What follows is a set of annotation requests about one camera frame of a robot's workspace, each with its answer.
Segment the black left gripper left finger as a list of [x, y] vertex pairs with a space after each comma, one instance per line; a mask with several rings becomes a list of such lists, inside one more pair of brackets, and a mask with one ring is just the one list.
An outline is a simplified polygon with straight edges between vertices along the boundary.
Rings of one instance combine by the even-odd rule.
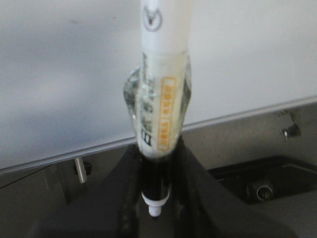
[[137, 238], [141, 159], [129, 145], [118, 164], [94, 189], [36, 221], [28, 238]]

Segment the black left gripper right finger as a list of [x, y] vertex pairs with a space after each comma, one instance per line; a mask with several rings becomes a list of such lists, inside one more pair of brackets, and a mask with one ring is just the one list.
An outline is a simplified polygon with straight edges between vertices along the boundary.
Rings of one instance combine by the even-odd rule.
[[295, 238], [288, 226], [257, 213], [207, 172], [179, 138], [172, 158], [175, 238]]

